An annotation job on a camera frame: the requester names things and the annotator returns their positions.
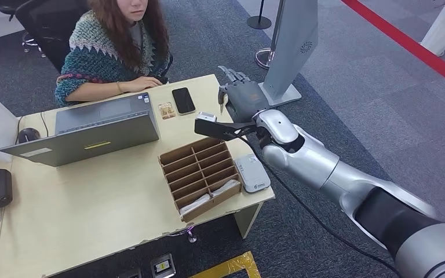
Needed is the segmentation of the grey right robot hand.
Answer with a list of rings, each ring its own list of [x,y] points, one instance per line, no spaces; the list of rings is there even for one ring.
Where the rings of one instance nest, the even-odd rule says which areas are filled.
[[[230,83],[220,85],[217,101],[220,111],[226,108],[234,123],[246,123],[253,120],[254,115],[269,109],[269,102],[257,82],[246,74],[219,65]]]

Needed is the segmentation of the person's right hand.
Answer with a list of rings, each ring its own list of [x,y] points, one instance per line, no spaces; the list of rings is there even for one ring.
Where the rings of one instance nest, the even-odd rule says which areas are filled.
[[[128,87],[129,87],[128,91],[141,92],[145,89],[150,89],[161,85],[163,85],[163,83],[154,77],[141,76],[137,79],[128,82]]]

